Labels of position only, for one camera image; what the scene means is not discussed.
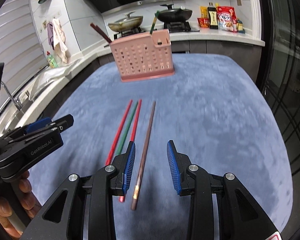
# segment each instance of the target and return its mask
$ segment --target blue table surface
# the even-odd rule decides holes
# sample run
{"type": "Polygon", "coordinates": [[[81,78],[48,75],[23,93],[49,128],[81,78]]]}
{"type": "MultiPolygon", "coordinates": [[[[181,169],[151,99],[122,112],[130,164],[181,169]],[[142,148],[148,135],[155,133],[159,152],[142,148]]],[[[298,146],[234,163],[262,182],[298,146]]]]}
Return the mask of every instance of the blue table surface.
{"type": "Polygon", "coordinates": [[[118,240],[185,239],[190,199],[179,197],[173,188],[166,154],[170,139],[178,152],[209,173],[234,173],[283,230],[292,209],[292,177],[281,133],[263,96],[229,57],[174,54],[173,62],[173,76],[127,83],[121,82],[114,62],[96,70],[54,117],[72,114],[74,125],[62,133],[63,147],[31,169],[33,192],[43,204],[68,175],[87,176],[103,167],[128,101],[141,98],[130,190],[125,203],[114,197],[118,240]],[[154,100],[133,212],[130,204],[154,100]]]}

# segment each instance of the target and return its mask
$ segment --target white blind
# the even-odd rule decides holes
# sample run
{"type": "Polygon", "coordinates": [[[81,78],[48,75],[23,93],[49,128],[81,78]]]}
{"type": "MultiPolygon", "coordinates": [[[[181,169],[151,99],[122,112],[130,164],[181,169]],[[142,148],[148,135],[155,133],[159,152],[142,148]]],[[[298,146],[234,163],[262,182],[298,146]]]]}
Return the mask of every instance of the white blind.
{"type": "MultiPolygon", "coordinates": [[[[11,93],[47,65],[36,36],[29,0],[6,0],[0,9],[0,62],[4,62],[2,80],[11,93]]],[[[1,88],[0,106],[7,98],[1,88]]]]}

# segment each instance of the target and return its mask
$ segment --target green chopstick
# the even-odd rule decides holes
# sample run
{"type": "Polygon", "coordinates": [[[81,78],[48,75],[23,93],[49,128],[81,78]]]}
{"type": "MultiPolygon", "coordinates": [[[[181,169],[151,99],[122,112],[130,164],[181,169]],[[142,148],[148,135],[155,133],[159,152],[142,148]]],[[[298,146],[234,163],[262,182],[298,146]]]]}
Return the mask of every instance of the green chopstick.
{"type": "Polygon", "coordinates": [[[128,134],[129,129],[130,129],[130,125],[131,125],[131,123],[132,123],[132,119],[133,119],[133,116],[134,116],[134,114],[135,114],[135,112],[136,112],[137,106],[138,106],[138,101],[137,101],[136,104],[134,105],[133,110],[132,110],[132,113],[131,113],[131,115],[129,116],[128,124],[127,124],[126,129],[124,130],[124,133],[123,133],[123,135],[122,135],[122,138],[121,138],[121,140],[120,140],[120,142],[119,142],[118,149],[117,149],[117,151],[115,152],[115,156],[121,154],[121,151],[122,151],[122,148],[123,148],[123,145],[124,145],[124,141],[125,141],[126,138],[127,138],[127,134],[128,134]]]}
{"type": "Polygon", "coordinates": [[[154,30],[154,26],[155,26],[155,23],[157,21],[157,17],[159,15],[160,11],[157,11],[154,15],[154,19],[153,19],[153,23],[152,23],[152,26],[151,26],[151,30],[150,30],[150,34],[152,34],[153,30],[154,30]]]}

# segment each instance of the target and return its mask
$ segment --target yellow package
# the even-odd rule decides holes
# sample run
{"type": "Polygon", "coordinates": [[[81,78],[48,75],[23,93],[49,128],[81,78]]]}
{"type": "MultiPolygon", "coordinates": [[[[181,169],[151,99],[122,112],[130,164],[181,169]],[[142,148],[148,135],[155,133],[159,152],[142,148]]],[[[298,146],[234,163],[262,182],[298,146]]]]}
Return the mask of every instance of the yellow package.
{"type": "Polygon", "coordinates": [[[200,6],[201,18],[209,18],[208,16],[208,7],[200,6]]]}

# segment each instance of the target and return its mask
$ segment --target ribbed blue pad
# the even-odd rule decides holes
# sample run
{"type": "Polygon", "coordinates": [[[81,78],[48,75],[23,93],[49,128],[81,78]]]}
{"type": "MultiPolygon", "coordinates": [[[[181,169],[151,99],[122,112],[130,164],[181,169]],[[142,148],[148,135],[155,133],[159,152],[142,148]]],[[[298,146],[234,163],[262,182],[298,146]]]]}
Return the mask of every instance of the ribbed blue pad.
{"type": "Polygon", "coordinates": [[[131,176],[132,176],[132,170],[133,170],[133,164],[134,164],[135,157],[136,157],[136,145],[134,143],[132,143],[132,147],[129,152],[127,166],[126,166],[126,168],[124,170],[124,174],[123,174],[122,190],[123,190],[124,194],[126,194],[128,189],[130,188],[130,182],[131,182],[131,176]]]}
{"type": "Polygon", "coordinates": [[[173,186],[174,189],[177,191],[177,194],[180,195],[181,193],[180,172],[170,142],[167,143],[167,156],[168,156],[173,186]]]}
{"type": "Polygon", "coordinates": [[[29,124],[25,130],[26,133],[31,133],[31,132],[34,132],[34,131],[37,131],[43,127],[45,127],[48,123],[51,123],[52,120],[51,118],[49,117],[45,117],[43,119],[40,119],[36,122],[33,122],[31,124],[29,124]]]}

